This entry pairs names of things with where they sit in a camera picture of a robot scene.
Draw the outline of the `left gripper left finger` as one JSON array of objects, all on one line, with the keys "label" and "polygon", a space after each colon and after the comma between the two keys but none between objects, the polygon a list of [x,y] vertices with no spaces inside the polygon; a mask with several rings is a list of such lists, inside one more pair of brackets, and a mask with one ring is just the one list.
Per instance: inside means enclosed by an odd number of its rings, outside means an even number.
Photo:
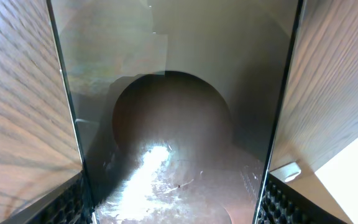
[{"label": "left gripper left finger", "polygon": [[94,206],[83,172],[1,224],[92,224]]}]

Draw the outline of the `bronze Galaxy smartphone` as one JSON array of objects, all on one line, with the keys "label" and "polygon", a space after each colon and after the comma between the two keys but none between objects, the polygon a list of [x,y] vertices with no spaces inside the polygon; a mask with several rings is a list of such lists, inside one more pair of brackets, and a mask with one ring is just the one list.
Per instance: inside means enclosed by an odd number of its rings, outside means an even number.
[{"label": "bronze Galaxy smartphone", "polygon": [[49,1],[98,223],[255,223],[302,1]]}]

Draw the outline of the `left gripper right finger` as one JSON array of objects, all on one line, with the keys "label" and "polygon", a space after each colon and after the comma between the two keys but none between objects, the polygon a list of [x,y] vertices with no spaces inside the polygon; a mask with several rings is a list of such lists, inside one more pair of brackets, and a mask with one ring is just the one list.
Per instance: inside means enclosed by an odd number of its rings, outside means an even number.
[{"label": "left gripper right finger", "polygon": [[345,224],[269,174],[255,216],[256,224]]}]

